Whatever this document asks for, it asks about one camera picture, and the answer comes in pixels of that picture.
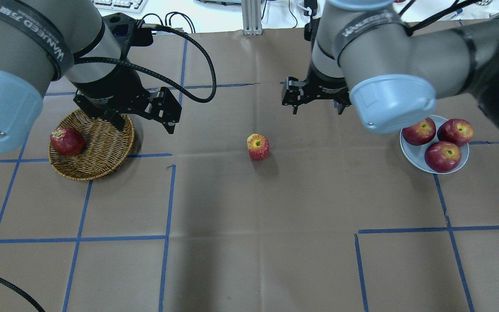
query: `wicker basket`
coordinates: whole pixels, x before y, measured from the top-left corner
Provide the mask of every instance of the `wicker basket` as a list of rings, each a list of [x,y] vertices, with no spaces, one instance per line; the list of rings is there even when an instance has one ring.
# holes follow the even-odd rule
[[[128,115],[122,132],[108,122],[91,119],[77,109],[65,117],[58,127],[78,130],[86,141],[86,147],[77,155],[58,154],[49,142],[49,163],[57,173],[76,181],[101,178],[116,170],[130,153],[134,143],[134,127]]]

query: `red fruit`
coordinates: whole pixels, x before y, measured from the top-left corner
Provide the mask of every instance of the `red fruit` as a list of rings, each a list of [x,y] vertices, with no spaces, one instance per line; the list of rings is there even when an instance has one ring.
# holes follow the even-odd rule
[[[428,117],[402,130],[402,136],[406,142],[414,146],[421,146],[431,142],[435,135],[436,124]]]
[[[467,120],[450,119],[440,126],[437,136],[438,140],[462,147],[473,138],[473,126]]]
[[[436,172],[454,170],[461,161],[461,150],[452,142],[439,141],[426,149],[424,162]]]
[[[82,134],[73,128],[59,127],[51,132],[51,146],[61,155],[71,156],[82,151],[86,141]]]
[[[269,140],[265,136],[254,133],[248,137],[247,144],[251,160],[263,160],[269,156]]]

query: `white bowl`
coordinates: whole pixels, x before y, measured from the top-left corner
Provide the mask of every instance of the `white bowl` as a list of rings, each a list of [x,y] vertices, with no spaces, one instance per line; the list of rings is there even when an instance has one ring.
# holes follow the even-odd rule
[[[446,118],[436,115],[430,115],[429,117],[430,119],[432,119],[432,121],[434,121],[436,125],[436,132],[438,132],[438,128],[440,128],[440,126],[442,126],[442,124],[447,121]],[[424,153],[426,152],[426,149],[429,146],[431,146],[431,144],[438,142],[438,137],[434,136],[431,142],[423,144],[422,146],[413,146],[404,139],[402,132],[403,130],[400,131],[400,146],[402,147],[402,152],[404,152],[404,156],[409,160],[409,162],[412,165],[416,166],[417,168],[420,168],[424,172],[436,173],[436,174],[448,174],[456,172],[465,165],[465,163],[467,162],[467,158],[469,158],[469,144],[465,144],[464,146],[460,147],[461,161],[456,166],[456,168],[454,168],[449,172],[437,172],[435,170],[432,170],[432,168],[430,168],[426,164],[426,162],[424,162]]]

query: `wire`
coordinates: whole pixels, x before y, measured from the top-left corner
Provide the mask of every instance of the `wire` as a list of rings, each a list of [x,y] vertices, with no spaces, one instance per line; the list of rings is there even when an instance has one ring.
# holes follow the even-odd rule
[[[288,10],[290,11],[290,14],[294,17],[294,20],[295,20],[295,25],[293,26],[293,28],[296,28],[298,26],[298,19],[295,17],[295,15],[292,13],[292,8],[290,7],[290,2],[292,0],[288,0]]]
[[[144,22],[144,19],[148,16],[157,16],[157,18],[159,19],[159,22],[161,23],[161,25],[163,25],[163,20],[161,19],[161,17],[159,15],[157,15],[155,13],[148,13],[148,14],[145,14],[142,18],[140,18],[137,26],[139,27]]]
[[[192,19],[182,13],[182,12],[176,12],[176,11],[173,11],[173,12],[168,12],[166,15],[165,15],[165,26],[172,26],[172,17],[175,16],[175,15],[180,15],[182,17],[184,17],[184,19],[186,20],[186,22],[188,22],[188,25],[190,26],[190,31],[192,33],[196,33],[196,26],[194,26],[194,22],[192,22]]]
[[[415,0],[410,0],[408,2],[408,4],[406,4],[406,6],[404,6],[404,8],[402,8],[402,10],[398,13],[399,16],[402,16],[404,15],[404,13],[409,10],[410,7],[412,7],[412,5],[415,3]]]
[[[38,312],[45,312],[45,310],[42,308],[42,306],[40,306],[40,304],[36,300],[34,300],[34,298],[32,298],[32,296],[27,294],[24,290],[18,288],[18,286],[16,286],[15,284],[8,282],[7,280],[2,279],[2,278],[0,278],[0,283],[3,284],[4,286],[10,288],[11,290],[16,292],[17,294],[19,294],[22,298],[25,298],[28,302],[30,302],[30,304],[32,304],[34,306],[34,308],[36,308],[36,310],[38,310]]]
[[[205,99],[200,98],[200,97],[196,97],[195,95],[191,94],[186,89],[184,89],[181,85],[172,81],[171,79],[169,79],[169,78],[167,78],[159,73],[156,73],[155,71],[151,71],[150,69],[147,69],[145,67],[141,67],[140,65],[136,65],[136,64],[133,64],[133,63],[130,63],[127,61],[123,61],[121,59],[116,59],[116,58],[114,59],[114,58],[109,58],[109,57],[82,57],[82,58],[75,59],[75,64],[107,63],[107,64],[114,64],[114,65],[128,67],[128,68],[134,69],[135,71],[139,71],[139,72],[144,73],[146,75],[150,75],[152,77],[155,77],[156,79],[164,81],[164,82],[168,83],[169,85],[172,85],[173,87],[178,89],[180,92],[184,93],[187,97],[189,97],[190,99],[192,99],[198,103],[210,102],[214,98],[215,93],[217,92],[217,77],[216,77],[215,72],[214,72],[213,62],[211,61],[211,58],[210,58],[209,54],[207,53],[207,51],[205,51],[205,49],[197,41],[190,38],[190,36],[188,36],[185,33],[179,32],[176,29],[172,29],[168,26],[156,25],[153,30],[177,34],[178,36],[190,41],[193,45],[195,45],[201,51],[201,53],[203,53],[205,59],[207,60],[208,65],[209,65],[209,69],[211,71],[211,79],[213,81],[211,94],[208,97],[206,97]]]
[[[451,12],[455,12],[456,10],[465,8],[466,6],[470,6],[471,4],[473,4],[477,1],[479,1],[479,0],[465,0],[464,2],[461,2],[460,4],[452,5],[449,8],[442,10],[442,11],[438,12],[437,14],[434,14],[433,16],[426,18],[425,20],[416,24],[415,26],[410,27],[409,32],[414,33],[417,30],[425,28],[426,26],[436,22],[436,20],[439,20],[443,16],[448,15]]]
[[[265,16],[265,9],[267,8],[267,2],[269,2],[269,0],[265,0],[265,6],[263,7],[263,13],[261,13],[261,20],[263,20],[263,16]]]

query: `white keyboard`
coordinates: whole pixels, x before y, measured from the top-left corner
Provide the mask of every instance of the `white keyboard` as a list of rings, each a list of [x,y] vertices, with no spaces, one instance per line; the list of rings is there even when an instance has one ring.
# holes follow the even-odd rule
[[[148,0],[91,0],[98,9],[141,13]]]

